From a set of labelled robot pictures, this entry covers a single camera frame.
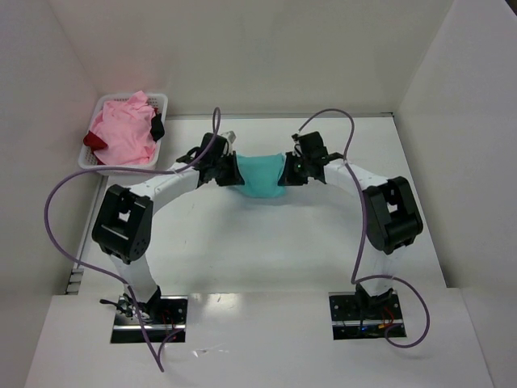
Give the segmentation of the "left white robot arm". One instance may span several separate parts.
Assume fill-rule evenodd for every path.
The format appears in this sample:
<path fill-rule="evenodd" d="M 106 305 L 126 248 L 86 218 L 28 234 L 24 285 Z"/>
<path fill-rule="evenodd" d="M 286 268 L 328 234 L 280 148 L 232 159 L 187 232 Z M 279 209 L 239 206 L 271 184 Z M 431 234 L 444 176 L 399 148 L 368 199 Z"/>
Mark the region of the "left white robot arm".
<path fill-rule="evenodd" d="M 207 133 L 201 146 L 178 158 L 165 175 L 129 187 L 110 186 L 92 231 L 126 282 L 128 304 L 151 319 L 165 309 L 161 290 L 151 275 L 145 253 L 150 245 L 153 216 L 165 205 L 215 180 L 221 186 L 243 185 L 233 151 L 236 135 Z"/>

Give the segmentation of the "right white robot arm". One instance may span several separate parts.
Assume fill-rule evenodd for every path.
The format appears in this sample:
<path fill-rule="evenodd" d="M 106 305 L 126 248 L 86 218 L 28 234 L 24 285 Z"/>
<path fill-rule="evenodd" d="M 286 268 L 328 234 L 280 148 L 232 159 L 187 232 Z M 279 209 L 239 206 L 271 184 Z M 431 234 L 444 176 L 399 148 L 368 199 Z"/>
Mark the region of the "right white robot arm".
<path fill-rule="evenodd" d="M 314 179 L 359 198 L 363 221 L 351 276 L 356 308 L 362 314 L 384 308 L 393 294 L 397 261 L 423 230 L 409 181 L 376 175 L 329 153 L 318 132 L 292 138 L 294 150 L 286 153 L 278 185 L 302 186 Z"/>

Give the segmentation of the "teal t shirt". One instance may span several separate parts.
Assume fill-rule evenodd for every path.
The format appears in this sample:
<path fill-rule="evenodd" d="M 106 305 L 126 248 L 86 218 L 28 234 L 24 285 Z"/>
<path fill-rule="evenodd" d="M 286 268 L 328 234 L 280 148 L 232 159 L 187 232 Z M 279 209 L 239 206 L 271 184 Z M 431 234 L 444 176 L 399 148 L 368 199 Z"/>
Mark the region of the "teal t shirt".
<path fill-rule="evenodd" d="M 250 198 L 269 199 L 285 194 L 284 186 L 278 182 L 284 172 L 285 155 L 247 157 L 237 155 L 237 167 L 244 184 L 235 188 Z"/>

